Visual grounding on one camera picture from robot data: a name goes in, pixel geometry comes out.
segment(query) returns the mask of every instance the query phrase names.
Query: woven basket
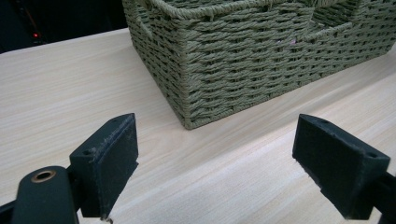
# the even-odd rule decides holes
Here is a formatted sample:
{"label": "woven basket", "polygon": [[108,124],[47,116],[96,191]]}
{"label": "woven basket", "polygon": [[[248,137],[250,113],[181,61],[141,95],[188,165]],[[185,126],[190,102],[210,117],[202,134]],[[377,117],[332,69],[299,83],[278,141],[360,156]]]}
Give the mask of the woven basket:
{"label": "woven basket", "polygon": [[134,47],[193,129],[349,66],[396,40],[396,0],[123,0]]}

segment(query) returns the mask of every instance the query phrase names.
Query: light wood surface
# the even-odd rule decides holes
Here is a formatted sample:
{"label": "light wood surface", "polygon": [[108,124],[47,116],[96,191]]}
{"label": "light wood surface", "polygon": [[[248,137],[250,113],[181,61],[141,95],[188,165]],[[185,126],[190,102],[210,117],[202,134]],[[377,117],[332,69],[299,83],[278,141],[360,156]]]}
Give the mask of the light wood surface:
{"label": "light wood surface", "polygon": [[[396,48],[261,105],[186,131],[126,29],[0,55],[0,204],[35,169],[68,156],[107,120],[134,112],[139,163],[118,223],[345,221],[291,157],[300,113],[327,119],[393,158]],[[80,223],[101,223],[80,218]]]}

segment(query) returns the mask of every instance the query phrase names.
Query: wicker basket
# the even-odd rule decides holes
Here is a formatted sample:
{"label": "wicker basket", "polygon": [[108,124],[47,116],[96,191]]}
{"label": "wicker basket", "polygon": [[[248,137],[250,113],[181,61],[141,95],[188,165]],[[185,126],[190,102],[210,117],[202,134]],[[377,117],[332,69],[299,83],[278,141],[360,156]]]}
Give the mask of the wicker basket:
{"label": "wicker basket", "polygon": [[134,47],[187,129],[385,54],[396,39],[396,0],[123,5]]}

